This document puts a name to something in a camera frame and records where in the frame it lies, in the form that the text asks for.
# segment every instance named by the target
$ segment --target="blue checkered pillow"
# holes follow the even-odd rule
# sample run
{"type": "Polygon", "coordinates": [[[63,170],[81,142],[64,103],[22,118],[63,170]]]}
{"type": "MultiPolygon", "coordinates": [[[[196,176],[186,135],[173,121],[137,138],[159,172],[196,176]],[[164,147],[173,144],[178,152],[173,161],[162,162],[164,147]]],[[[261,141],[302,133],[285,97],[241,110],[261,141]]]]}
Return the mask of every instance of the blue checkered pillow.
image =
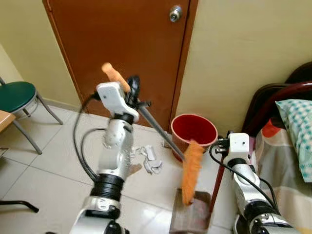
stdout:
{"type": "Polygon", "coordinates": [[[297,151],[305,182],[312,182],[312,101],[289,99],[276,102],[297,151]]]}

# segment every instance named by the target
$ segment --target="floor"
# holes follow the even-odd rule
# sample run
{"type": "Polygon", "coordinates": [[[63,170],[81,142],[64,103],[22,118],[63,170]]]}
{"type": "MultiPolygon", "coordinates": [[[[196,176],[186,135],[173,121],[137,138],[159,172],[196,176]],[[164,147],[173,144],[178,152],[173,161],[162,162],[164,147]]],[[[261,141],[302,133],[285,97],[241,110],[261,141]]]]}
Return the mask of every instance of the floor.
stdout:
{"type": "MultiPolygon", "coordinates": [[[[42,155],[36,154],[14,126],[0,134],[0,146],[10,148],[0,158],[1,199],[27,200],[40,209],[35,214],[21,206],[1,206],[0,233],[67,234],[92,188],[73,148],[72,129],[77,114],[51,108],[63,120],[63,125],[59,125],[41,105],[30,118],[20,121],[42,149],[42,155]]],[[[78,136],[90,128],[105,127],[107,121],[104,117],[84,114],[78,136]]],[[[101,132],[95,132],[86,142],[85,154],[94,170],[101,152],[101,147],[97,147],[101,144],[101,137],[101,132]]],[[[181,165],[171,150],[162,147],[161,137],[152,128],[134,125],[134,141],[137,147],[152,145],[157,159],[163,161],[163,168],[158,175],[149,175],[142,168],[128,177],[122,191],[118,223],[132,234],[166,234],[176,188],[181,183],[181,165]]],[[[133,159],[133,163],[142,162],[142,156],[133,159]]],[[[212,193],[217,169],[218,166],[205,154],[196,189],[212,193]]],[[[232,233],[236,210],[230,174],[226,172],[207,233],[232,233]]]]}

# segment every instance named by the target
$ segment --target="door frame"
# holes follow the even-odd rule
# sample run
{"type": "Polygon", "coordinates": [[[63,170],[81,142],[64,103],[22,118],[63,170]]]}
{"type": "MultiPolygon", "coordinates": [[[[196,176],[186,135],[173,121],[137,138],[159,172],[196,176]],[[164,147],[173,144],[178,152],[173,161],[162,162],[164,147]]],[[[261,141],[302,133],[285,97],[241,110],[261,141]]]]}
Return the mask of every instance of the door frame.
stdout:
{"type": "MultiPolygon", "coordinates": [[[[79,91],[78,84],[75,79],[75,75],[73,72],[73,69],[70,66],[69,59],[66,55],[64,45],[61,41],[56,23],[53,18],[52,14],[52,7],[50,5],[49,0],[42,0],[44,8],[46,10],[46,13],[48,15],[48,19],[50,21],[50,24],[52,26],[54,35],[56,37],[56,40],[58,42],[59,48],[61,50],[61,53],[63,55],[63,58],[65,60],[68,72],[72,78],[72,81],[74,83],[76,92],[78,94],[79,100],[81,103],[83,103],[84,99],[82,96],[82,93],[79,91]]],[[[175,90],[174,90],[174,96],[173,96],[173,101],[171,105],[171,113],[170,113],[170,123],[176,116],[176,109],[180,97],[180,91],[181,91],[181,86],[182,86],[182,80],[183,80],[183,75],[184,75],[184,69],[187,61],[187,56],[189,52],[189,47],[190,47],[190,42],[191,42],[191,37],[192,37],[192,31],[193,31],[193,25],[195,21],[195,16],[196,16],[196,10],[197,10],[197,5],[198,5],[198,0],[190,0],[189,2],[189,7],[188,7],[188,14],[187,14],[187,19],[185,23],[185,29],[184,29],[184,35],[183,35],[183,41],[182,41],[182,48],[181,48],[181,53],[180,53],[180,59],[179,59],[179,64],[178,64],[178,71],[176,75],[176,80],[175,80],[175,90]]],[[[171,125],[169,123],[168,129],[165,129],[168,132],[171,132],[171,125]]]]}

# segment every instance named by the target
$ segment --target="orange broom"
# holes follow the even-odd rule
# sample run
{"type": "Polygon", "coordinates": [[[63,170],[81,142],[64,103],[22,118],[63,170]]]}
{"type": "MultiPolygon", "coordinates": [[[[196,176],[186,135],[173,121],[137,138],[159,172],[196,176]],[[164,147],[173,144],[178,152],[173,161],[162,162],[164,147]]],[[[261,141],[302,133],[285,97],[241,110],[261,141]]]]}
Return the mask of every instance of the orange broom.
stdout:
{"type": "MultiPolygon", "coordinates": [[[[124,92],[127,93],[130,91],[129,84],[110,63],[103,64],[102,71],[108,76],[110,81],[119,82],[124,92]]],[[[197,178],[201,168],[200,163],[204,148],[201,147],[196,141],[191,140],[189,147],[183,154],[171,141],[171,139],[168,138],[167,134],[163,131],[161,126],[157,123],[144,105],[139,106],[138,110],[183,160],[182,200],[184,205],[190,205],[195,195],[195,186],[197,184],[197,178]]]]}

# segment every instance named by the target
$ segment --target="green chair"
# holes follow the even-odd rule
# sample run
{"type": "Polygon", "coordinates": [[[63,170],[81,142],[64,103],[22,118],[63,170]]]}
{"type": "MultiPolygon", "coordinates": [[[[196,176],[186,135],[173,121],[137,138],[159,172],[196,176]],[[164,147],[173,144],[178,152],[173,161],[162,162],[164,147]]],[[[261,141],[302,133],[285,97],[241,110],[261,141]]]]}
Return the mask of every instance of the green chair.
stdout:
{"type": "MultiPolygon", "coordinates": [[[[36,98],[43,104],[44,108],[62,125],[63,122],[57,117],[51,109],[45,104],[42,97],[36,90],[35,86],[31,83],[18,81],[5,83],[0,77],[0,110],[15,114],[19,111],[24,111],[24,113],[30,117],[31,114],[28,113],[26,107],[34,101],[36,98]]],[[[30,137],[30,135],[23,129],[19,122],[15,119],[13,124],[24,134],[24,136],[29,140],[32,146],[35,148],[38,154],[42,154],[41,149],[30,137]]]]}

